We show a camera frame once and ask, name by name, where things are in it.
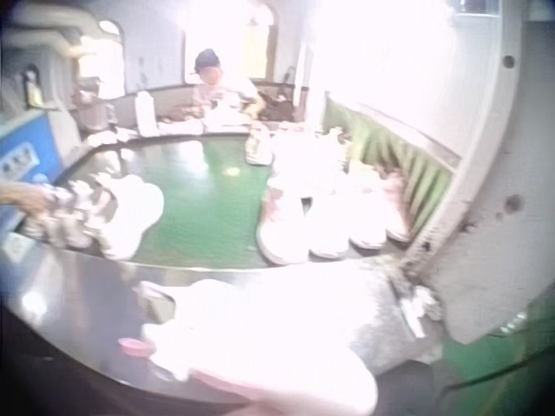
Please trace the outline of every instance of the green conveyor surface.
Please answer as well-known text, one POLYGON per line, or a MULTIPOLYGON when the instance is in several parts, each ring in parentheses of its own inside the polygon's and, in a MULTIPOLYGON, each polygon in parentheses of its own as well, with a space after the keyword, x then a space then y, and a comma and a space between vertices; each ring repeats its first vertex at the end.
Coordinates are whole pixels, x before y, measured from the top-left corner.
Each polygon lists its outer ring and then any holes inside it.
MULTIPOLYGON (((68 179, 85 179, 108 169, 133 173, 157 185, 165 198, 160 221, 143 236, 131 259, 136 263, 179 267, 268 267, 259 254, 256 229, 269 168, 245 160, 240 136, 203 136, 204 161, 192 156, 191 142, 96 153, 68 179)), ((351 249, 348 257, 361 257, 351 249)))

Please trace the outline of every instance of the dark cap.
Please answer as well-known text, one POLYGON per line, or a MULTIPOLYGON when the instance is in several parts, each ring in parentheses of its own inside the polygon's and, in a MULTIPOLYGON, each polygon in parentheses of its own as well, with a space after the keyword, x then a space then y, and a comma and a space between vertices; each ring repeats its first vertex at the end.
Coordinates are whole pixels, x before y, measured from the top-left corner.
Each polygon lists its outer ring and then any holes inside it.
POLYGON ((205 49, 199 53, 197 59, 194 60, 194 72, 197 74, 202 68, 215 67, 219 68, 219 58, 214 49, 205 49))

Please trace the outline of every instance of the white bottle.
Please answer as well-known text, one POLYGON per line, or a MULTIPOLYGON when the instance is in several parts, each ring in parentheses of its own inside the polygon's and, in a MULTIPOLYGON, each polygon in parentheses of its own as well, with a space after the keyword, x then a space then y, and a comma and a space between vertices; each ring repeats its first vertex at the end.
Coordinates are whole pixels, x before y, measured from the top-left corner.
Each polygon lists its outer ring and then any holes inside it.
POLYGON ((142 137, 158 136, 156 114, 154 113, 154 99, 147 91, 140 91, 135 98, 135 114, 137 127, 142 137))

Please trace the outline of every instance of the metal frame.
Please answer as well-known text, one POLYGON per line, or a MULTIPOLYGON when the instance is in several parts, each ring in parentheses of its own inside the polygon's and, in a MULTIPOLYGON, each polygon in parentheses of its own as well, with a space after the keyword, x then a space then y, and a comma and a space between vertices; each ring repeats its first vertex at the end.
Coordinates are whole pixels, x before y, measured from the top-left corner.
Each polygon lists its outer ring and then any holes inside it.
POLYGON ((492 55, 497 68, 486 92, 487 110, 476 124, 445 198, 402 259, 408 277, 416 278, 464 222, 498 154, 519 84, 526 10, 527 1, 500 1, 499 42, 492 55))

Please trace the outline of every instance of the white sneaker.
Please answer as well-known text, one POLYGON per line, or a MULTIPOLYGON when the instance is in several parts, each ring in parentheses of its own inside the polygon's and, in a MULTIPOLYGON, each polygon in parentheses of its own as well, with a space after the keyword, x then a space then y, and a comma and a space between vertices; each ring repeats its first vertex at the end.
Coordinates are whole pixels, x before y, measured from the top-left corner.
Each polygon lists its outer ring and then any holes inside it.
POLYGON ((349 169, 349 238, 366 250, 379 250, 386 242, 386 205, 380 175, 372 166, 351 163, 349 169))
POLYGON ((262 123, 251 128, 251 135, 245 142, 246 161, 251 165, 268 166, 273 159, 270 131, 262 123))
POLYGON ((347 199, 336 190, 312 199, 306 214, 310 252, 323 258, 341 258, 349 249, 347 199))
POLYGON ((383 181, 386 204, 386 229, 388 237, 400 243, 410 241, 410 228, 407 221, 407 206, 403 201, 404 179, 400 172, 392 172, 383 181))
POLYGON ((286 192, 280 181, 268 181, 257 229, 258 247, 272 263, 303 263, 309 255, 303 204, 295 194, 286 192))

